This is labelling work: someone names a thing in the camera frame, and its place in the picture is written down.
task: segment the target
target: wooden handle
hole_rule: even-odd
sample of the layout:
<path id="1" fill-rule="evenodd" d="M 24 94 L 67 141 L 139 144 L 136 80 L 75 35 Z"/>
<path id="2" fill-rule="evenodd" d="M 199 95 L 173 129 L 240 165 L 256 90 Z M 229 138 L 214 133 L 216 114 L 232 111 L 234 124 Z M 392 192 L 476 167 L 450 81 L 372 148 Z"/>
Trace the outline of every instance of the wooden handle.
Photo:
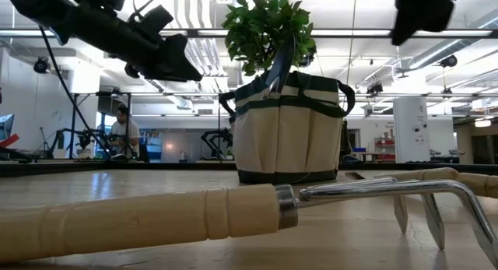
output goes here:
<path id="1" fill-rule="evenodd" d="M 453 168 L 437 168 L 428 170 L 413 170 L 409 172 L 389 174 L 389 176 L 395 177 L 399 181 L 456 180 L 458 172 Z"/>
<path id="2" fill-rule="evenodd" d="M 269 184 L 0 213 L 0 262 L 242 237 L 279 230 Z"/>
<path id="3" fill-rule="evenodd" d="M 400 181 L 405 180 L 454 180 L 467 185 L 474 194 L 491 198 L 498 198 L 498 176 L 483 174 L 458 173 L 452 168 L 438 168 L 429 170 L 414 170 L 404 173 L 390 174 Z"/>

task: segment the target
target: man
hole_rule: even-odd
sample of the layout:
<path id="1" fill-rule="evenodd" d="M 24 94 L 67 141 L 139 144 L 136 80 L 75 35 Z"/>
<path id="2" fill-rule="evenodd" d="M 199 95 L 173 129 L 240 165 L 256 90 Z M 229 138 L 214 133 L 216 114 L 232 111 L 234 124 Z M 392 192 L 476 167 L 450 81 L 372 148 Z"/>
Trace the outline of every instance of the man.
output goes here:
<path id="1" fill-rule="evenodd" d="M 110 134 L 120 135 L 120 137 L 115 141 L 113 141 L 111 145 L 118 146 L 118 152 L 125 154 L 126 121 L 128 121 L 129 119 L 129 110 L 125 105 L 121 105 L 117 109 L 116 119 L 117 121 L 114 122 L 112 128 L 110 129 Z M 129 119 L 128 137 L 129 137 L 130 146 L 132 146 L 132 148 L 137 152 L 138 156 L 140 154 L 139 152 L 140 128 L 132 119 Z M 130 150 L 129 147 L 128 149 L 126 149 L 126 153 L 127 153 L 126 156 L 128 158 L 133 157 L 132 151 Z"/>

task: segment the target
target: camera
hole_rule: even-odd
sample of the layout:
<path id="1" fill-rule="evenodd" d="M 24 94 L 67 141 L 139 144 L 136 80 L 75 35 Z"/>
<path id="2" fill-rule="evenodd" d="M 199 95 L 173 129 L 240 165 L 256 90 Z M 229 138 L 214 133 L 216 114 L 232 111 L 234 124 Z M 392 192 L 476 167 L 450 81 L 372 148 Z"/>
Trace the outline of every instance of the camera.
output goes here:
<path id="1" fill-rule="evenodd" d="M 125 61 L 132 78 L 186 82 L 200 81 L 202 75 L 184 54 L 187 38 L 176 34 L 163 39 L 160 31 L 173 20 L 161 5 L 141 16 L 134 12 L 128 21 L 117 17 L 125 0 L 10 0 L 17 11 L 45 29 L 60 45 L 70 37 Z M 46 71 L 46 62 L 40 61 Z"/>
<path id="2" fill-rule="evenodd" d="M 49 73 L 50 68 L 48 57 L 38 57 L 38 61 L 36 61 L 33 65 L 33 70 L 42 75 Z"/>

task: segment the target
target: canvas tote bag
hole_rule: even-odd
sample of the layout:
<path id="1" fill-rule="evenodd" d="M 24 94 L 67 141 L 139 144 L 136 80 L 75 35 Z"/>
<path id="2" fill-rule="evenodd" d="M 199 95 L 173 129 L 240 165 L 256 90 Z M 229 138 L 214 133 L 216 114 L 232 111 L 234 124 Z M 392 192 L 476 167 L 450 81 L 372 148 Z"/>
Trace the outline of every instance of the canvas tote bag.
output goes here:
<path id="1" fill-rule="evenodd" d="M 354 91 L 338 80 L 289 74 L 295 47 L 290 37 L 280 47 L 270 72 L 232 95 L 233 154 L 240 182 L 296 184 L 334 180 L 337 174 L 342 119 L 355 104 Z M 338 91 L 348 108 L 338 105 Z"/>

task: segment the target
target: wooden tabletop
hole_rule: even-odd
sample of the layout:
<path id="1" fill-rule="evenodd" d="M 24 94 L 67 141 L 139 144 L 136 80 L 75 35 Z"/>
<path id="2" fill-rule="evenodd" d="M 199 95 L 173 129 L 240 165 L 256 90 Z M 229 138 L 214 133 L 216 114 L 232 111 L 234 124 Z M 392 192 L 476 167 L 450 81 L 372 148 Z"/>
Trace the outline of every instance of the wooden tabletop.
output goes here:
<path id="1" fill-rule="evenodd" d="M 385 172 L 360 172 L 371 177 Z M 0 179 L 2 208 L 79 202 L 238 186 L 234 171 L 112 170 Z M 271 235 L 49 258 L 4 269 L 493 269 L 479 248 L 466 211 L 453 195 L 436 196 L 446 227 L 439 251 L 419 196 L 407 197 L 402 235 L 392 198 L 365 198 L 300 210 L 298 227 Z M 480 198 L 498 229 L 498 201 Z"/>

